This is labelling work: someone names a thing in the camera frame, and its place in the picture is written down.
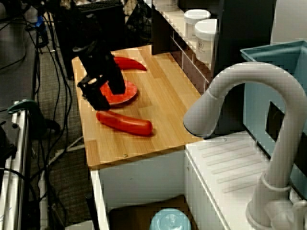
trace drain grooves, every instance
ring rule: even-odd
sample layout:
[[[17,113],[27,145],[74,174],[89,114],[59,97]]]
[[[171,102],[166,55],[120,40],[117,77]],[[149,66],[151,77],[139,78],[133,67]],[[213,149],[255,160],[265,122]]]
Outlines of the drain grooves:
[[[219,184],[221,184],[221,183],[224,183],[224,182],[236,180],[236,179],[243,178],[243,177],[246,177],[246,176],[251,176],[251,175],[254,175],[254,174],[262,173],[264,170],[265,170],[265,167],[261,167],[261,168],[258,168],[258,169],[254,169],[252,171],[243,172],[243,173],[239,173],[239,174],[236,174],[236,175],[232,175],[232,176],[228,176],[228,177],[225,177],[225,178],[218,179],[217,182]]]
[[[210,161],[210,162],[207,163],[207,165],[211,166],[211,165],[220,164],[220,163],[224,163],[224,162],[227,162],[227,161],[233,161],[233,160],[236,160],[236,159],[239,159],[239,158],[248,157],[248,156],[252,156],[252,155],[255,155],[255,152],[253,152],[253,151],[244,152],[244,153],[237,154],[237,155],[234,155],[234,156],[225,157],[225,158],[221,158],[221,159],[218,159],[218,160]]]
[[[244,183],[244,184],[239,184],[239,185],[236,185],[236,186],[231,186],[231,187],[223,189],[222,192],[223,193],[229,193],[229,192],[239,190],[239,189],[242,189],[242,188],[251,187],[253,185],[256,185],[257,183],[258,183],[258,181],[255,180],[255,181],[247,182],[247,183]]]
[[[222,169],[213,170],[212,174],[219,174],[219,173],[223,173],[223,172],[238,169],[238,168],[243,168],[245,166],[258,164],[258,163],[261,163],[261,162],[262,162],[261,159],[256,159],[256,160],[253,160],[253,161],[247,161],[247,162],[243,162],[241,164],[236,164],[236,165],[232,165],[232,166],[229,166],[229,167],[224,167]]]
[[[231,152],[231,151],[235,151],[235,150],[240,150],[240,149],[244,149],[244,148],[248,148],[248,147],[250,147],[249,144],[244,144],[244,145],[233,146],[233,147],[229,147],[229,148],[225,148],[225,149],[221,149],[221,150],[213,149],[212,151],[209,151],[207,153],[202,154],[202,157],[206,158],[206,157],[215,156],[215,155],[218,155],[218,154],[223,154],[223,153],[227,153],[227,152]]]

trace white container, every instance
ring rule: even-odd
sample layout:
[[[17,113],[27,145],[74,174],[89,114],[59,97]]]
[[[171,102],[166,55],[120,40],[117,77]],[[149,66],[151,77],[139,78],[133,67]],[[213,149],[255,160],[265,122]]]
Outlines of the white container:
[[[189,10],[184,13],[185,21],[185,37],[187,39],[195,39],[195,24],[210,19],[211,14],[206,10]]]
[[[155,0],[154,6],[160,12],[176,11],[178,0]]]
[[[196,58],[211,64],[217,19],[207,19],[196,23]]]

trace red chili pepper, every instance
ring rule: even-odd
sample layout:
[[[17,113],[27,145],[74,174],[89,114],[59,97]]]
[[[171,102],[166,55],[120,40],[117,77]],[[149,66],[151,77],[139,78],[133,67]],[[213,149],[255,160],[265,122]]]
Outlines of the red chili pepper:
[[[140,69],[146,71],[146,67],[140,62],[127,57],[114,57],[120,69]]]
[[[131,134],[147,136],[153,130],[153,125],[148,120],[124,116],[112,111],[97,111],[96,118],[106,126]]]

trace toy pepper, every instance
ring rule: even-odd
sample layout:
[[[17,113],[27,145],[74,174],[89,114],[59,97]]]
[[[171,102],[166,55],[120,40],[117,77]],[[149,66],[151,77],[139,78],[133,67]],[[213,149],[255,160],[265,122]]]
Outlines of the toy pepper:
[[[146,67],[140,62],[127,57],[114,57],[120,69],[140,69],[146,71]]]

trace wooden countertop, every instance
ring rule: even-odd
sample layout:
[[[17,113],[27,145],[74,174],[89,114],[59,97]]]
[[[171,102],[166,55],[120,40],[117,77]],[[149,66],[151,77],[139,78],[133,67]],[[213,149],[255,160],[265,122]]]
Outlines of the wooden countertop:
[[[147,71],[122,70],[123,77],[138,87],[131,102],[111,111],[150,120],[150,137],[135,136],[107,127],[96,119],[96,111],[76,87],[87,164],[91,169],[141,160],[182,150],[188,143],[202,140],[183,126],[183,116],[200,94],[169,53],[151,55],[151,46],[112,52],[141,62]],[[85,76],[79,58],[72,61],[76,84]]]

